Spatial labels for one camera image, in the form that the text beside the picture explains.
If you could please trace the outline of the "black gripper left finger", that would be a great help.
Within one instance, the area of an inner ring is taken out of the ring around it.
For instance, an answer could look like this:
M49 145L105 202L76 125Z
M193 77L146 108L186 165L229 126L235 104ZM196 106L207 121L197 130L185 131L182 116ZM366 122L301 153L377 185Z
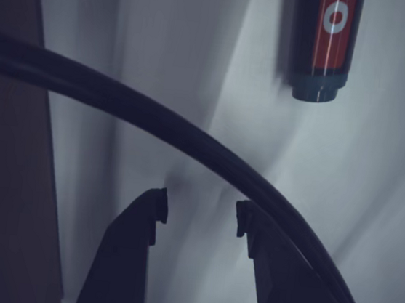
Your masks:
M145 191L105 230L76 303L145 303L149 247L167 223L165 188Z

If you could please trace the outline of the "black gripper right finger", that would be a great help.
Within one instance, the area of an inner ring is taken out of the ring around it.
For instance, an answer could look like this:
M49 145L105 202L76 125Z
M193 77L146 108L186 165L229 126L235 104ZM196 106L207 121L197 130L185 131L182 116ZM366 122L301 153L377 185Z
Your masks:
M236 205L237 235L254 264L257 303L339 303L296 246L251 201Z

